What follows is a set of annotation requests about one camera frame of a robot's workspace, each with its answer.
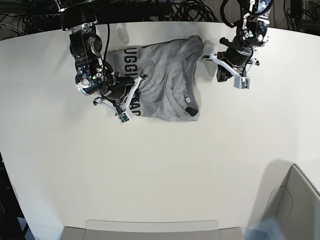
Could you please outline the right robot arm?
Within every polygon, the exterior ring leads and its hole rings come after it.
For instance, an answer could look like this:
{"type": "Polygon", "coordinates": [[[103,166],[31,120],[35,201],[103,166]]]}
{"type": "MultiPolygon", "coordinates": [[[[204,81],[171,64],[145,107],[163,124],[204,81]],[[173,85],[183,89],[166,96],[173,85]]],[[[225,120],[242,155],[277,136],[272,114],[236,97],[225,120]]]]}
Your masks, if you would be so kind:
{"type": "Polygon", "coordinates": [[[108,44],[103,44],[96,25],[104,19],[94,0],[56,1],[60,23],[69,32],[69,50],[75,61],[75,86],[84,95],[97,95],[96,104],[108,101],[116,109],[123,106],[135,78],[120,77],[107,62],[108,44]]]}

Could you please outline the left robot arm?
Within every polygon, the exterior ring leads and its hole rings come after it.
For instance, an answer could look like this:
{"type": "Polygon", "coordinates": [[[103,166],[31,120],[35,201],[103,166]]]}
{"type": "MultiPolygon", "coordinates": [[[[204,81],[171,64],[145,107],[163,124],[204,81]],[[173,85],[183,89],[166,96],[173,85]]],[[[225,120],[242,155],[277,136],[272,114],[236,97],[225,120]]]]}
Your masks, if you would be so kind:
{"type": "Polygon", "coordinates": [[[230,23],[225,14],[228,1],[224,0],[220,6],[222,22],[229,28],[236,28],[236,35],[232,41],[222,37],[219,43],[227,49],[216,54],[218,60],[217,81],[225,82],[233,75],[249,76],[249,68],[259,66],[260,62],[253,58],[257,48],[263,47],[268,41],[269,14],[274,4],[273,0],[239,0],[240,20],[230,23]]]}

